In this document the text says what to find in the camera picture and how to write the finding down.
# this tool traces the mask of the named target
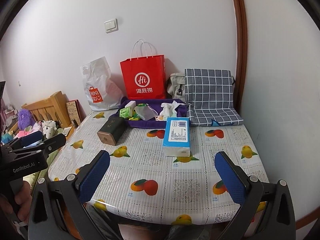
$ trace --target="fruit print tablecloth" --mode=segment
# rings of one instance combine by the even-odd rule
[[[97,132],[115,110],[92,112],[76,129],[49,167],[51,180],[78,173],[100,150],[110,167],[90,204],[135,220],[172,224],[212,224],[231,220],[239,208],[215,167],[225,151],[248,175],[268,182],[259,153],[244,127],[191,127],[190,157],[167,157],[163,130],[128,128],[116,146],[102,143]]]

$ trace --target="black and white fabric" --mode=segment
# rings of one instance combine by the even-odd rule
[[[232,76],[229,70],[185,69],[187,117],[195,126],[241,125],[233,108]]]

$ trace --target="blue tissue package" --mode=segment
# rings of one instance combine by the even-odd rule
[[[190,156],[189,118],[168,117],[163,139],[163,150],[166,156]]]

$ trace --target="wooden bed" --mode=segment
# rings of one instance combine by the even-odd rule
[[[28,109],[36,121],[54,120],[59,122],[61,128],[66,128],[71,126],[66,102],[62,92],[58,91],[49,98],[24,104],[21,108]]]

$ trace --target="human hand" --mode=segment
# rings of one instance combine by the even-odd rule
[[[20,205],[20,209],[18,211],[18,218],[20,219],[20,221],[24,221],[26,224],[29,221],[29,212],[30,212],[30,206],[32,202],[30,189],[31,189],[30,184],[24,180],[21,190],[14,197],[15,202],[18,205]],[[11,214],[13,212],[12,206],[9,204],[6,198],[4,198],[1,195],[0,195],[0,207],[7,214]]]

